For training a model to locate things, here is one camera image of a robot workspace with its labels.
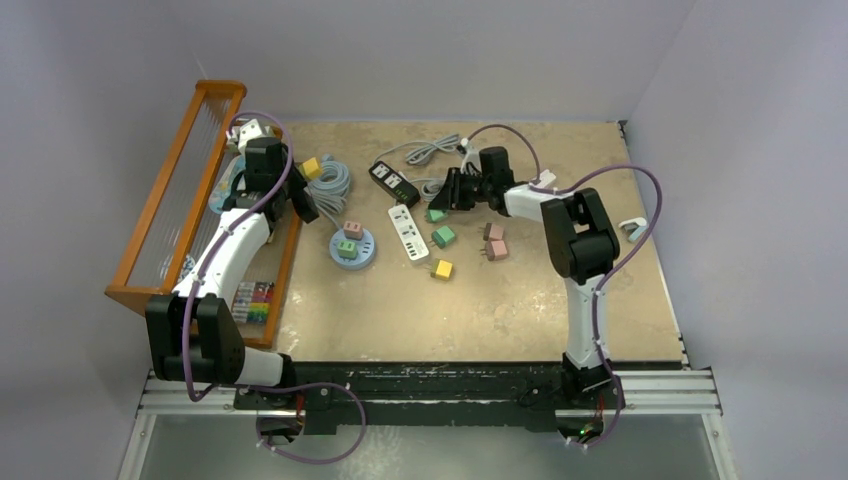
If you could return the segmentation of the pink charger plug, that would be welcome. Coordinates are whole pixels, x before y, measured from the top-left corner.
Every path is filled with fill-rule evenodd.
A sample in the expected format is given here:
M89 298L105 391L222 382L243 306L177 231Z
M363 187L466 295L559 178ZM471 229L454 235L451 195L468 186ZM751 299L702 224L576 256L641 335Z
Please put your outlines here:
M496 223L488 222L482 229L482 238L484 241L502 241L504 236L504 228Z
M489 262L495 262L506 259L509 250L504 240L489 240L485 243L482 254Z

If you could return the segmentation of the green charger plug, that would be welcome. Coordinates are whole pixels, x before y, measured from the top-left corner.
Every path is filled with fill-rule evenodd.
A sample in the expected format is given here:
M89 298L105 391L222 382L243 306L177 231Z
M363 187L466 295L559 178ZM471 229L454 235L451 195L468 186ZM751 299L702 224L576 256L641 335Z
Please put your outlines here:
M435 229L431 233L431 241L440 249L445 249L457 239L455 231L447 225Z

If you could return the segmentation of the round blue power hub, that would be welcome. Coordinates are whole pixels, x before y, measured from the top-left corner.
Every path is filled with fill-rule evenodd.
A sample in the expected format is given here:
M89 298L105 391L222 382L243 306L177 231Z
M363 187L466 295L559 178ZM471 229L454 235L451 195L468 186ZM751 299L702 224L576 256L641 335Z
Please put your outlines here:
M348 238L342 229L331 237L329 253L340 268L358 271L368 267L376 258L377 245L372 233L365 229L360 239Z

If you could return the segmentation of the white power strip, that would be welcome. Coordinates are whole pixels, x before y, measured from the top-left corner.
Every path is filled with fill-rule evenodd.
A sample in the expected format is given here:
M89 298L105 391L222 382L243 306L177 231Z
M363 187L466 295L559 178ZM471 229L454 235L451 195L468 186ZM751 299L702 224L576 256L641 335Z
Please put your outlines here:
M428 260L430 251L427 243L408 207L403 204L395 205L389 208L387 213L407 258L413 264L420 264Z

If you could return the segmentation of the short black power strip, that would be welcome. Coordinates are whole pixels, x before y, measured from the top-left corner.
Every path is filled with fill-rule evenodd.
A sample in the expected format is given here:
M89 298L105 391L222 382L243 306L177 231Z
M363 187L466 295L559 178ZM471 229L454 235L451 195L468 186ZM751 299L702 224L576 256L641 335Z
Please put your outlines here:
M421 201L419 190L385 162L377 160L369 167L368 173L395 202L412 207Z

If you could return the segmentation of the yellow charger plug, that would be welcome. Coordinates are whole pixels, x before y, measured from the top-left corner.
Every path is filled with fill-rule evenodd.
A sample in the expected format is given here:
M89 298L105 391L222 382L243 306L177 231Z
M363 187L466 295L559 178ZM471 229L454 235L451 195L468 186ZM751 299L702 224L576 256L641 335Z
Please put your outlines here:
M429 274L431 278L449 281L453 274L454 264L444 259L435 259L430 266Z

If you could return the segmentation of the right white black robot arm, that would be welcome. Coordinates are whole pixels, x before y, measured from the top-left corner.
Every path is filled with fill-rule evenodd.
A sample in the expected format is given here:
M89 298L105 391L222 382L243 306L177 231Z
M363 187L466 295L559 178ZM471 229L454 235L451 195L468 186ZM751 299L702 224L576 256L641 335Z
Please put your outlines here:
M573 406L588 405L612 379L602 288L620 255L600 195L592 188L556 190L551 186L556 178L548 170L528 182L518 181L502 146L460 146L458 151L462 161L448 169L431 207L469 211L485 203L502 216L542 224L550 262L567 291L561 392Z

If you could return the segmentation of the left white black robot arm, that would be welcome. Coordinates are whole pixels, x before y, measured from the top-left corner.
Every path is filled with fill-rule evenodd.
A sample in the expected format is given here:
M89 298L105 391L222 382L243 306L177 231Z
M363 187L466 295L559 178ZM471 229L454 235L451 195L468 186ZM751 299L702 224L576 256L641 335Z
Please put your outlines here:
M286 354L251 348L231 303L253 258L275 231L287 206L310 223L319 216L288 147L265 136L247 141L245 168L224 202L219 225L195 267L168 294L145 307L156 377L165 381L259 387L272 408L297 399L298 382Z

